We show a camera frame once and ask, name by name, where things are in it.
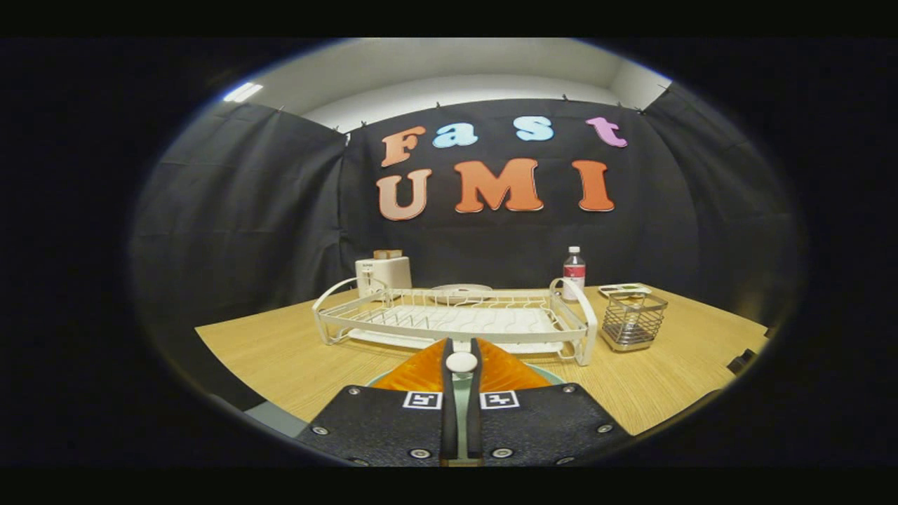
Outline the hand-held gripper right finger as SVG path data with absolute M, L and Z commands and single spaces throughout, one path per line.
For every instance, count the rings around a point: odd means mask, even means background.
M 633 438 L 581 384 L 552 383 L 485 339 L 471 352 L 467 452 L 484 466 L 584 466 Z

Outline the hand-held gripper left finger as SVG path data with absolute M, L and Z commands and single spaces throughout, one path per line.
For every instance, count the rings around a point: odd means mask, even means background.
M 452 346 L 421 349 L 372 386 L 350 384 L 296 439 L 357 466 L 439 467 L 457 454 Z

